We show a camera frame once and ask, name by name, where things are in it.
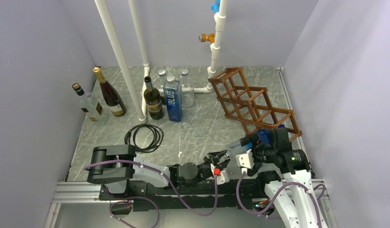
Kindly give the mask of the clear glass bottle silver cap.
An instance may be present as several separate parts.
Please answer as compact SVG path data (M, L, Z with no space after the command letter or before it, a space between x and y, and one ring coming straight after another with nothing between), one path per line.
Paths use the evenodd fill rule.
M182 107L191 107L195 103L195 87L188 73L188 69L182 69L179 78L182 91Z

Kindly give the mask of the blue label clear bottle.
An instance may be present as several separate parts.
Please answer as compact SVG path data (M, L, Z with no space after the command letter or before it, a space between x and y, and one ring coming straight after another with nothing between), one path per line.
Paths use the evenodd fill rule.
M170 121L180 122L182 118L181 85L173 75L168 75L164 83L164 95Z

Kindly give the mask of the dark green wine bottle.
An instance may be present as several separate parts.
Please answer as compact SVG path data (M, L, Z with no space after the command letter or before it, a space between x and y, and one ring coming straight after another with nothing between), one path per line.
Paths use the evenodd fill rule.
M160 92L153 86L149 76L144 77L146 89L143 93L150 117L160 120L164 117Z

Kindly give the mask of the clear glass bottle white cap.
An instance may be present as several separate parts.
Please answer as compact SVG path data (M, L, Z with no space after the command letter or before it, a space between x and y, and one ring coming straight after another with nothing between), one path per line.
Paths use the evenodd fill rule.
M161 69L158 71L159 79L160 79L160 84L163 85L166 81L167 73L165 69Z

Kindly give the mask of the dark red wine bottle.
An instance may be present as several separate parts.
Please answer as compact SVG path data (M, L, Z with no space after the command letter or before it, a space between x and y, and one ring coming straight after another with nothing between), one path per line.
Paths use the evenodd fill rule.
M103 98L111 113L116 117L121 117L125 115L127 110L125 104L121 99L121 96L115 90L115 88L107 81L101 68L99 66L96 66L93 68L93 72L99 81Z

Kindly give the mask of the small clear bottle black cap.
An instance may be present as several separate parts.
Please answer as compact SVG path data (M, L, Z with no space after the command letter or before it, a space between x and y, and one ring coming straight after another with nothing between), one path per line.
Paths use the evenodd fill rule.
M107 119L106 110L92 93L86 93L78 83L72 85L79 96L79 106L85 115L96 124L104 124Z

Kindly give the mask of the clear square bottle black cap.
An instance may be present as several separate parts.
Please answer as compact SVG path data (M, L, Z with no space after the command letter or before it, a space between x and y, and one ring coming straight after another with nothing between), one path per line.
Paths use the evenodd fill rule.
M279 128L260 129L248 136L240 138L226 146L225 158L233 158L247 150L251 150L253 158L258 161L273 163L278 152L292 150L288 131L283 124Z

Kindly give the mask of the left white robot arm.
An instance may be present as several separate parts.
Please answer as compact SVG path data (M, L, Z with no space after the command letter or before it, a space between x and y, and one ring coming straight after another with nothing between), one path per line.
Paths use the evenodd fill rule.
M141 158L133 145L98 146L93 149L90 165L84 167L88 171L87 181L102 184L117 198L129 196L128 181L135 179L153 185L156 188L193 186L208 178L217 178L218 184L229 181L225 168L231 158L227 150L208 153L204 162L194 164L187 162L159 166Z

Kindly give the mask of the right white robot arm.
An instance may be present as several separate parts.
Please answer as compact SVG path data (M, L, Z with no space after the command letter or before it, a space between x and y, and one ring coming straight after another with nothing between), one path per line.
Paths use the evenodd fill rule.
M241 170L235 195L242 210L269 218L274 208L287 228L326 228L315 194L312 172L303 150L292 147L288 130L281 126L261 129L226 145L225 159L233 159ZM258 203L247 209L240 197L245 176L257 175L256 193L267 197L268 203Z

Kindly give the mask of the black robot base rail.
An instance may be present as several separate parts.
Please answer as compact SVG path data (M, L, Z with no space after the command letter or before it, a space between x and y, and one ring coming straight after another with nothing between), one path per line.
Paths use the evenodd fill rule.
M238 180L234 179L230 180L228 183L217 186L218 208L241 208L236 197L237 182ZM121 195L116 193L109 195L106 188L102 185L99 200L122 200L127 197L140 196L154 201L159 209L185 208L171 187L160 189L149 183L136 180L129 181L128 184L128 190ZM178 192L183 200L193 209L207 209L214 206L215 192L214 182L212 180L205 180L197 184L195 188L181 186L178 188ZM242 180L239 187L239 196L241 202L247 209L252 209L253 203L262 201L268 197L263 192L261 185L257 183L256 179Z

